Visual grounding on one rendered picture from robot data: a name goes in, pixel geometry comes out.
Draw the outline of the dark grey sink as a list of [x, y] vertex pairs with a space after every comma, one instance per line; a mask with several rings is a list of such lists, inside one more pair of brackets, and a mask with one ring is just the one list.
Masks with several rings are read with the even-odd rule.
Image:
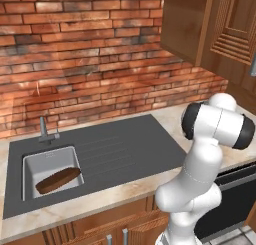
[[[9, 145], [5, 219], [175, 169], [186, 152], [151, 115], [65, 131], [46, 145], [37, 137]], [[81, 174], [45, 195], [35, 185], [61, 169]]]

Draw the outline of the grey sink tap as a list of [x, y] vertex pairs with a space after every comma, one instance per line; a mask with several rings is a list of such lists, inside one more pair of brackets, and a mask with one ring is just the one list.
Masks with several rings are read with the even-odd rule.
[[41, 136], [39, 137], [39, 142], [45, 143], [46, 145], [50, 145], [53, 140], [60, 138], [59, 132], [56, 132], [54, 134], [48, 133], [45, 120], [43, 117], [40, 117], [40, 132]]

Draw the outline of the brown wooden cutting board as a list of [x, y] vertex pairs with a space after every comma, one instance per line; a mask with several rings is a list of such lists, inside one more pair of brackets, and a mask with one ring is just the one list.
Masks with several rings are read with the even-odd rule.
[[36, 189], [40, 194], [52, 192], [75, 179], [80, 173], [78, 167], [65, 168], [37, 183]]

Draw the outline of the wooden base cabinet door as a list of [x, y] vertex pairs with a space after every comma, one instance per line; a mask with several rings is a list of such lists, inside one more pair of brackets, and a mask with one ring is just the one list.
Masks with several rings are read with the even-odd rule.
[[155, 245], [167, 224], [168, 214], [159, 210], [137, 215], [125, 226], [128, 229], [128, 245]]
[[73, 223], [75, 238], [63, 245], [108, 245], [106, 236], [112, 235], [112, 245], [122, 245], [122, 221], [113, 221], [106, 224], [86, 225], [84, 221]]

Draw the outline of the wooden wall cabinet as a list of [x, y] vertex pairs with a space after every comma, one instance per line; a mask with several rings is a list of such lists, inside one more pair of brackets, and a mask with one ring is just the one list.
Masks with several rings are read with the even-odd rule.
[[[164, 0], [161, 47], [195, 66], [202, 67], [212, 2], [213, 0]], [[256, 91], [250, 92], [230, 83], [232, 90], [256, 97]]]

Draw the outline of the wooden wall cabinet door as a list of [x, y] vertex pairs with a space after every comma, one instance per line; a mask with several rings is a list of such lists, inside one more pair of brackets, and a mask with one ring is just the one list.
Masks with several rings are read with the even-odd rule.
[[201, 66], [254, 92], [255, 54], [256, 0], [213, 0]]

